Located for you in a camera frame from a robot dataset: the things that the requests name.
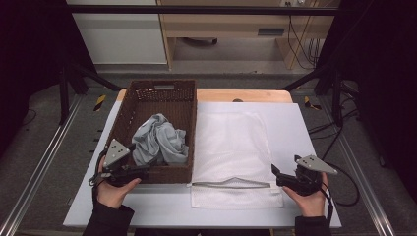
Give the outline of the grey garment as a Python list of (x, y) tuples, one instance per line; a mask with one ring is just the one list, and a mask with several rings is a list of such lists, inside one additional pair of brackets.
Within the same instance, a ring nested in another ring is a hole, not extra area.
[(133, 159), (138, 166), (166, 163), (184, 165), (188, 162), (187, 132), (176, 129), (161, 113), (151, 115), (132, 138)]

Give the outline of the brown wicker basket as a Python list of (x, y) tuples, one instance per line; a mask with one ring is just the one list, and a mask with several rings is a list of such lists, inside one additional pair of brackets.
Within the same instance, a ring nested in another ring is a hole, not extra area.
[(161, 113), (174, 128), (186, 132), (189, 147), (183, 165), (158, 164), (149, 171), (146, 184), (189, 183), (194, 164), (197, 119), (197, 83), (195, 80), (138, 80), (127, 87), (121, 106), (107, 138), (124, 146), (132, 143), (138, 128), (153, 114)]

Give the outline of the dark curtain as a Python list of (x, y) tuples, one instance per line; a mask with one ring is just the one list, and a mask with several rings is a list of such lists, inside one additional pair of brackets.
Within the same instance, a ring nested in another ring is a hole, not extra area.
[(95, 70), (66, 0), (0, 0), (0, 157), (30, 97), (57, 85), (71, 64)]
[[(359, 108), (380, 155), (417, 203), (417, 0), (340, 0), (319, 60), (356, 82)], [(352, 32), (346, 44), (343, 36)]]

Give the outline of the white cabinet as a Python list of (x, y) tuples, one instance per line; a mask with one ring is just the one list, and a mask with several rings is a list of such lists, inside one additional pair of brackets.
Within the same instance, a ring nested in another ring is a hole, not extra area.
[(165, 64), (158, 14), (74, 14), (94, 64)]

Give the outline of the aluminium rail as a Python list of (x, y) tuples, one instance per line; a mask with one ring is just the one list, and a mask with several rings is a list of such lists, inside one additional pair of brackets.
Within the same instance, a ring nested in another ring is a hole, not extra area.
[(328, 158), (328, 162), (340, 165), (340, 169), (344, 171), (343, 179), (347, 178), (348, 185), (352, 185), (358, 198), (358, 203), (354, 206), (336, 205), (342, 224), (341, 231), (349, 235), (357, 233), (364, 236), (395, 236), (393, 227), (344, 134), (346, 128), (347, 126), (333, 126), (338, 133), (335, 139), (338, 157)]
[(37, 163), (36, 168), (31, 174), (30, 179), (27, 181), (25, 188), (20, 194), (13, 209), (0, 226), (0, 236), (14, 236), (16, 233), (34, 195), (36, 194), (47, 170), (49, 169), (51, 162), (55, 158), (56, 152), (60, 148), (69, 128), (71, 127), (74, 117), (77, 115), (83, 100), (83, 95), (76, 94), (74, 96), (68, 116), (64, 119), (63, 123), (58, 126), (53, 138)]

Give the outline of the white board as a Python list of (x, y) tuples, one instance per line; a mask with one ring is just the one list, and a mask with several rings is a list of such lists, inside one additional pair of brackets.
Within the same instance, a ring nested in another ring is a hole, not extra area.
[[(201, 102), (201, 113), (247, 112), (258, 114), (264, 122), (271, 165), (291, 174), (295, 155), (314, 154), (300, 108), (295, 103)], [(135, 215), (135, 228), (276, 228), (290, 227), (300, 211), (282, 191), (281, 208), (218, 210), (193, 208), (191, 181), (187, 184), (141, 184), (125, 199)]]

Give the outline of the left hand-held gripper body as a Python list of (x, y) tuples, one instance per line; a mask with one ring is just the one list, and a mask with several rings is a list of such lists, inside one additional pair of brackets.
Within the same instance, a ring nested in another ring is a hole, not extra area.
[(127, 179), (130, 169), (127, 157), (131, 154), (130, 150), (115, 139), (99, 154), (93, 176), (89, 179), (89, 184), (97, 186), (102, 181), (107, 181), (115, 187), (121, 187), (129, 182)]

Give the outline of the black horizontal frame bar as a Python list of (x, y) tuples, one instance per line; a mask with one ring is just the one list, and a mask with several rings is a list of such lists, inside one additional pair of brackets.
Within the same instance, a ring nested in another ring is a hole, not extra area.
[(80, 14), (190, 14), (190, 15), (277, 15), (336, 16), (338, 8), (244, 7), (244, 6), (136, 6), (136, 5), (69, 5)]

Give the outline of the black metal stand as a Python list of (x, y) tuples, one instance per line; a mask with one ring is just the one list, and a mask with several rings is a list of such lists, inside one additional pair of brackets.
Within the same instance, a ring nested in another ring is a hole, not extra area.
[(332, 89), (331, 118), (337, 127), (342, 127), (343, 120), (340, 108), (341, 75), (334, 65), (326, 63), (324, 66), (313, 70), (301, 79), (298, 79), (297, 81), (282, 88), (278, 88), (278, 90), (292, 91), (312, 79), (319, 80), (314, 88), (316, 95), (324, 95), (329, 89)]
[(95, 82), (105, 86), (113, 91), (120, 91), (122, 88), (114, 85), (101, 77), (98, 73), (88, 70), (79, 64), (70, 64), (64, 66), (59, 72), (59, 90), (61, 119), (59, 124), (62, 125), (70, 116), (69, 89), (71, 86), (76, 94), (86, 94), (89, 90), (85, 78), (90, 78)]

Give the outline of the person's left hand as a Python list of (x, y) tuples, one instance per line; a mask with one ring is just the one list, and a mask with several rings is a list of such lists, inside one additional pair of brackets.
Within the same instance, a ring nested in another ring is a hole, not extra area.
[(97, 201), (107, 207), (119, 208), (127, 194), (141, 182), (140, 178), (136, 178), (122, 187), (115, 187), (103, 181), (97, 186)]

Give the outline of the white mesh laundry bag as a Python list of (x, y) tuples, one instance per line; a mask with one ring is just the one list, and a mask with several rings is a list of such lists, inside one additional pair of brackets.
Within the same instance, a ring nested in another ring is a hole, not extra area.
[(271, 173), (266, 128), (256, 113), (201, 113), (197, 117), (191, 181), (193, 208), (281, 208)]

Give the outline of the person's right hand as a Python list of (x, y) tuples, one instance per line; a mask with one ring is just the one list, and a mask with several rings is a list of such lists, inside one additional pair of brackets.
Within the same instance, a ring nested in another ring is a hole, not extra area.
[(304, 217), (319, 217), (325, 215), (325, 193), (328, 188), (328, 177), (322, 174), (323, 184), (321, 189), (309, 196), (300, 196), (292, 189), (284, 186), (282, 190), (296, 203)]

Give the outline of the yellow black tape strip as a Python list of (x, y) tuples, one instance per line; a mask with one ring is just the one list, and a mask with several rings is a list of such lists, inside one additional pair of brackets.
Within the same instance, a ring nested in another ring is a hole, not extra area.
[(322, 107), (320, 105), (312, 104), (308, 96), (304, 96), (304, 104), (307, 108), (312, 108), (314, 110), (322, 110)]
[(99, 111), (100, 110), (100, 108), (101, 108), (101, 106), (102, 106), (105, 98), (106, 98), (106, 95), (105, 94), (102, 94), (102, 95), (100, 95), (98, 97), (98, 99), (96, 101), (96, 104), (95, 104), (95, 106), (93, 108), (93, 111)]

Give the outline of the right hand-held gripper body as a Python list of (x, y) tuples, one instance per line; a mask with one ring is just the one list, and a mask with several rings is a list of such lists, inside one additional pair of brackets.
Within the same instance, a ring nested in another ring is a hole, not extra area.
[(312, 195), (322, 187), (322, 174), (337, 174), (337, 170), (314, 155), (301, 157), (294, 156), (297, 164), (295, 175), (290, 176), (285, 186), (295, 191), (300, 196)]

